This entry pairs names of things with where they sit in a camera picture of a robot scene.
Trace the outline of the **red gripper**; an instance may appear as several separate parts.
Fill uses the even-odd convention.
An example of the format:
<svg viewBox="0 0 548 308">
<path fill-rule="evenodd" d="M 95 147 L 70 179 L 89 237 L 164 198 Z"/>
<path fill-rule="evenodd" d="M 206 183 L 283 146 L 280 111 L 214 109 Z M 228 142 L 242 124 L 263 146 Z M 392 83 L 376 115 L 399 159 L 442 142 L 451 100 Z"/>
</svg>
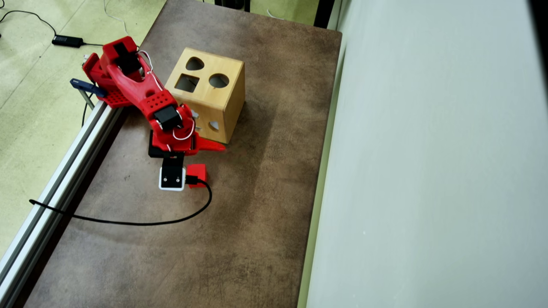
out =
<svg viewBox="0 0 548 308">
<path fill-rule="evenodd" d="M 149 134 L 149 156 L 166 158 L 196 155 L 200 151 L 224 151 L 226 147 L 218 142 L 204 139 L 196 133 L 196 125 L 163 131 L 158 124 L 152 125 Z"/>
</svg>

